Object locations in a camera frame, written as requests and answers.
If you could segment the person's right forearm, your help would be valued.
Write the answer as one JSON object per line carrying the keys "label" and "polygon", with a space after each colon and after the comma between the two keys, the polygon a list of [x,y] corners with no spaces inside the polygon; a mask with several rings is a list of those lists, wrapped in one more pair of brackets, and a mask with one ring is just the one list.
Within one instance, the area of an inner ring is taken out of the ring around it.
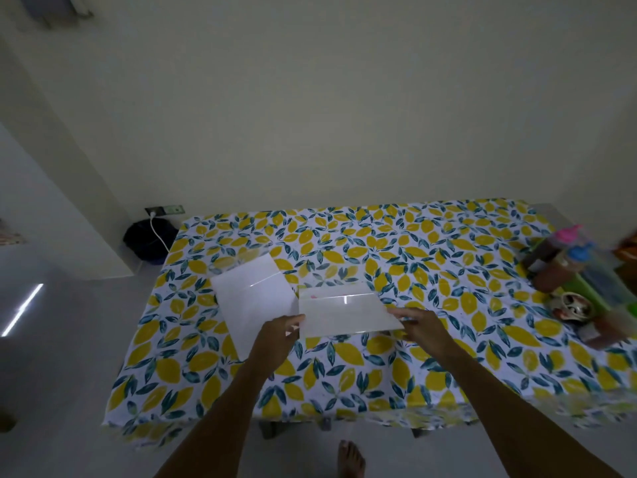
{"label": "person's right forearm", "polygon": [[622,478],[455,342],[433,356],[466,394],[510,478]]}

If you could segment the pink capped brown bottle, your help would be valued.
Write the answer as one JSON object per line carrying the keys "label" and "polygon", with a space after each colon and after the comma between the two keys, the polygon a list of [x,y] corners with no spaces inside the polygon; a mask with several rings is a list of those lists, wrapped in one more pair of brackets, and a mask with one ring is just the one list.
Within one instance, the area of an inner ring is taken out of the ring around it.
{"label": "pink capped brown bottle", "polygon": [[538,243],[522,260],[522,267],[532,274],[544,269],[563,250],[572,247],[580,236],[581,225],[557,230]]}

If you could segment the person's left forearm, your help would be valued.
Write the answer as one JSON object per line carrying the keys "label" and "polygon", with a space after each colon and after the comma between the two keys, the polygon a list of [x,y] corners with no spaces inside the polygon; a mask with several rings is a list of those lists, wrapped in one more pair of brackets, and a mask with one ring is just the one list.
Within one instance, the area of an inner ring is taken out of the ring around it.
{"label": "person's left forearm", "polygon": [[253,408],[281,362],[274,354],[249,357],[154,478],[236,478]]}

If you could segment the white paper sheet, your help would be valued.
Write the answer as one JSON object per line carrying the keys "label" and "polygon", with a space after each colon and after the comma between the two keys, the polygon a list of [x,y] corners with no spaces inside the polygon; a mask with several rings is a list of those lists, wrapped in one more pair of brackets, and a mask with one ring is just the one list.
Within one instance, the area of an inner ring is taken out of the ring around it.
{"label": "white paper sheet", "polygon": [[298,297],[269,253],[211,277],[238,359],[248,358],[262,325],[298,314]]}

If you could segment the clear plastic container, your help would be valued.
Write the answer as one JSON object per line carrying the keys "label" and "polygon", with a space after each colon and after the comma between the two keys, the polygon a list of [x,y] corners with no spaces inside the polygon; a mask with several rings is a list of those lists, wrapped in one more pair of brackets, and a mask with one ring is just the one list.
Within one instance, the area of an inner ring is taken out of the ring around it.
{"label": "clear plastic container", "polygon": [[614,256],[593,248],[591,260],[580,276],[609,307],[637,303],[637,295],[620,279],[617,268],[618,260]]}

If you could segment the brown jar with white label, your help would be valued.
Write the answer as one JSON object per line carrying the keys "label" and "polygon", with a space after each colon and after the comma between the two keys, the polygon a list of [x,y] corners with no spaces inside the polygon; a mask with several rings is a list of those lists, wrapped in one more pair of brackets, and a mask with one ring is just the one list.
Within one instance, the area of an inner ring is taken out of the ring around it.
{"label": "brown jar with white label", "polygon": [[637,338],[637,303],[616,306],[577,329],[588,347],[603,351],[624,340]]}

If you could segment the person's right hand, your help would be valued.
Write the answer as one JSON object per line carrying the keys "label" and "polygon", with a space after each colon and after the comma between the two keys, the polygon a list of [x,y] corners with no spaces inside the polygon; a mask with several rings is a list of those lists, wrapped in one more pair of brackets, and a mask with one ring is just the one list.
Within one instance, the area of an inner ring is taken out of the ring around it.
{"label": "person's right hand", "polygon": [[407,340],[415,342],[427,354],[445,366],[451,359],[466,358],[465,351],[451,338],[438,316],[422,310],[418,322],[402,322]]}

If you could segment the black bag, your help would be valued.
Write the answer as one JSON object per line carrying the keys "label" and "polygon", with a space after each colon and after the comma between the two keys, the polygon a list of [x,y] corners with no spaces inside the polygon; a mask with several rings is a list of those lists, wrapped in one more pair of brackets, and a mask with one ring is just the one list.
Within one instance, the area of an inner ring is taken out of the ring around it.
{"label": "black bag", "polygon": [[161,266],[177,234],[178,229],[169,220],[154,217],[131,225],[123,235],[123,243],[143,262]]}

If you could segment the person's foot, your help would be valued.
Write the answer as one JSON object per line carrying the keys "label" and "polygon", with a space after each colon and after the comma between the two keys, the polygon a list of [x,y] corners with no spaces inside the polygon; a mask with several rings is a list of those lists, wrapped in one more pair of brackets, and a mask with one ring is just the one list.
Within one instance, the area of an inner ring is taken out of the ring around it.
{"label": "person's foot", "polygon": [[352,441],[341,440],[338,447],[338,478],[364,478],[366,460]]}

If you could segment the person's left hand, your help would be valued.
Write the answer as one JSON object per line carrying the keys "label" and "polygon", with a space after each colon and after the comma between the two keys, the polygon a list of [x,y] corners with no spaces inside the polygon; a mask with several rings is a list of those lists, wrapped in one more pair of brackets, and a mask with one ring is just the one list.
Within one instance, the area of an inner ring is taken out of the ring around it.
{"label": "person's left hand", "polygon": [[250,373],[261,383],[283,364],[299,339],[299,329],[281,329],[277,318],[262,325],[246,361]]}

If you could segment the lemon print tablecloth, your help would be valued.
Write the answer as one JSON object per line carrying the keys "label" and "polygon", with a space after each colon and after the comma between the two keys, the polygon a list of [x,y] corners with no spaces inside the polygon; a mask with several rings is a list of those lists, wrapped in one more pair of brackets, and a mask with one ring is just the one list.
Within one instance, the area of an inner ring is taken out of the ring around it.
{"label": "lemon print tablecloth", "polygon": [[[577,427],[637,416],[637,335],[607,351],[586,347],[526,278],[523,253],[552,230],[510,199],[192,217],[156,280],[103,425],[161,447],[203,417],[242,364],[211,279],[265,250],[292,290],[362,283],[386,306],[433,310],[504,385]],[[297,341],[253,417],[426,432],[478,420],[450,373],[399,331]]]}

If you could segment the green plastic tray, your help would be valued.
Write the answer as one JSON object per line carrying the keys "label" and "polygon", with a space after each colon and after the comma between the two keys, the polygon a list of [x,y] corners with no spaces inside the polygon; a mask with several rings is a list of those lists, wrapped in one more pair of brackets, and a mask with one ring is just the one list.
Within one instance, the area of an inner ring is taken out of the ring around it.
{"label": "green plastic tray", "polygon": [[562,286],[565,292],[573,292],[588,299],[596,314],[637,305],[637,296],[614,272],[587,269]]}

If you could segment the blue capped brown bottle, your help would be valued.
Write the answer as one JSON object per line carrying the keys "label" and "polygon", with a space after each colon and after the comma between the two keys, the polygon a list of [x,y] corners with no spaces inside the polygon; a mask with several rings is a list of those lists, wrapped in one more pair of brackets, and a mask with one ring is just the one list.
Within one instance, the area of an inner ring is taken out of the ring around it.
{"label": "blue capped brown bottle", "polygon": [[545,294],[562,287],[589,264],[594,247],[594,243],[588,242],[564,249],[534,276],[532,286]]}

